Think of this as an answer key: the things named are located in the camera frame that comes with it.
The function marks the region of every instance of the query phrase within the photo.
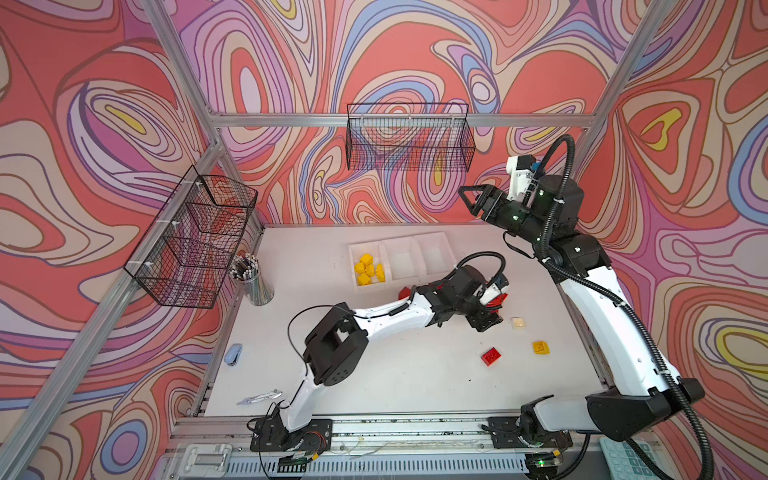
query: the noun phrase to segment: psychedelic patterned wall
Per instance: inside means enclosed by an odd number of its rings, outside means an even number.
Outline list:
[[[707,392],[722,480],[768,478],[767,75],[767,3],[679,2],[580,175],[582,228]],[[686,422],[656,430],[695,478]]]
[[[136,2],[0,2],[0,441],[206,146]],[[146,476],[232,297],[139,293],[25,478]]]
[[[645,4],[190,0],[169,12],[215,111],[464,101],[480,113],[581,114],[594,110]],[[259,188],[266,223],[399,223],[471,220],[458,185],[501,184],[509,154],[539,153],[565,131],[478,128],[467,174],[349,172],[343,128],[222,135]]]

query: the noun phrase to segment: calculator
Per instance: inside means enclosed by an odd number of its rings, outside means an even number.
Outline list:
[[[640,441],[637,441],[637,444],[658,465],[658,457],[650,451],[650,445]],[[632,450],[632,447],[626,442],[614,442],[603,437],[600,439],[600,447],[603,449],[605,461],[611,470],[611,480],[650,480],[651,478],[658,478],[645,466],[643,461]]]

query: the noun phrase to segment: wire mesh basket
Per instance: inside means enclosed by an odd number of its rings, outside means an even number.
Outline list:
[[[347,105],[350,170],[469,171],[475,139],[466,103]]]
[[[197,175],[141,266],[126,271],[159,305],[213,308],[256,201],[229,177]]]

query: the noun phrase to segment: pen holder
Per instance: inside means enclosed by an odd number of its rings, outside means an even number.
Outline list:
[[[260,268],[256,271],[256,275],[253,278],[243,280],[240,283],[243,285],[252,305],[267,305],[272,300],[272,297],[275,296],[275,291],[264,281]]]

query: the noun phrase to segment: white robotic arm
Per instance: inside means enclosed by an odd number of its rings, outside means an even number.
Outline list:
[[[389,315],[389,312],[403,305],[407,306],[405,310]],[[400,300],[374,308],[353,310],[354,321],[361,330],[368,333],[368,343],[370,343],[406,330],[429,325],[435,315],[430,307],[429,301],[423,295],[416,293],[412,300]],[[301,429],[310,422],[315,405],[327,388],[324,383],[315,382],[313,369],[307,369],[307,374],[296,384],[296,395],[291,400],[290,406],[280,410],[283,425],[288,432]]]
[[[562,143],[568,146],[563,174],[545,174],[548,160]],[[573,138],[563,135],[538,165],[531,155],[510,157],[508,193],[491,184],[458,189],[471,214],[531,243],[535,258],[581,312],[614,377],[615,386],[603,392],[577,398],[542,397],[521,406],[516,433],[529,445],[563,430],[599,432],[615,441],[627,440],[657,476],[669,478],[631,436],[684,411],[701,448],[700,478],[712,478],[713,456],[707,435],[690,407],[704,397],[701,385],[696,379],[681,378],[659,352],[627,304],[602,246],[575,229],[584,191],[569,178],[574,150]],[[477,194],[474,201],[469,192]],[[502,262],[487,283],[477,270],[464,265],[481,255],[492,255]],[[440,324],[454,313],[463,314],[480,332],[499,323],[501,319],[490,305],[498,308],[500,302],[489,302],[507,287],[504,266],[505,259],[499,253],[476,253],[459,262],[445,279],[415,287],[407,300],[354,311],[345,303],[337,305],[306,339],[303,358],[309,372],[301,379],[290,407],[281,412],[287,430],[295,431],[310,421],[324,387],[335,385],[352,372],[368,341]],[[340,333],[347,335],[343,341]]]

